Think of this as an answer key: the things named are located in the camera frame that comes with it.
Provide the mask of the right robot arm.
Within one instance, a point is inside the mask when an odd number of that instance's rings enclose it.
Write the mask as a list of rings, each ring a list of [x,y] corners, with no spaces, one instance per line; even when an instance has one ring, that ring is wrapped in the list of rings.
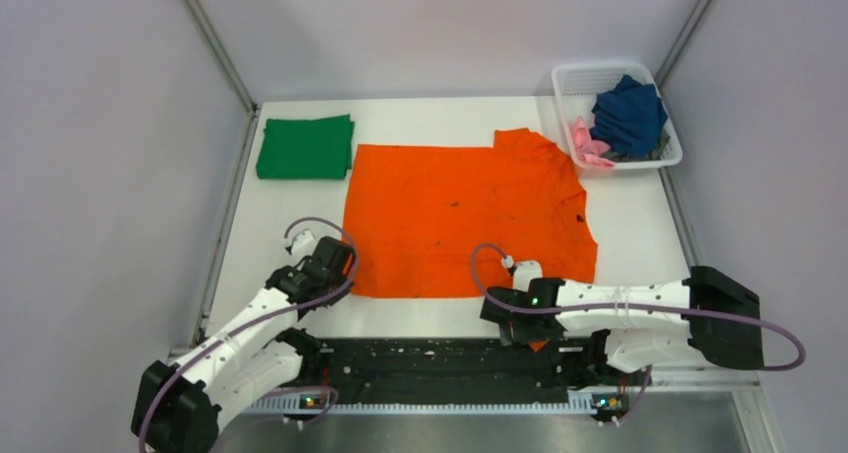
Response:
[[[705,360],[733,370],[764,368],[759,296],[719,270],[647,286],[602,286],[544,277],[522,263],[510,288],[492,286],[483,320],[509,344],[588,336],[589,377],[612,385],[646,366]]]

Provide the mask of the orange t-shirt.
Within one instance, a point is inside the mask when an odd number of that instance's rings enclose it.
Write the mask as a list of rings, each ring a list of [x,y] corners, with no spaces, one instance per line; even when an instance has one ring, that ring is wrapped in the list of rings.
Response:
[[[360,266],[353,291],[378,299],[458,299],[506,286],[499,256],[590,283],[598,246],[572,159],[529,129],[488,147],[363,144],[343,226]]]

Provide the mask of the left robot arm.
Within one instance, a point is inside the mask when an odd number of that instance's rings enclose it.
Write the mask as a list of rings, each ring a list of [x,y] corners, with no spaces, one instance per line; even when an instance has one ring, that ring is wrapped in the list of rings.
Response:
[[[143,449],[209,452],[241,412],[290,382],[319,377],[319,342],[296,329],[310,311],[348,294],[356,249],[310,231],[288,248],[294,264],[275,270],[247,305],[220,330],[171,363],[142,374],[131,432]]]

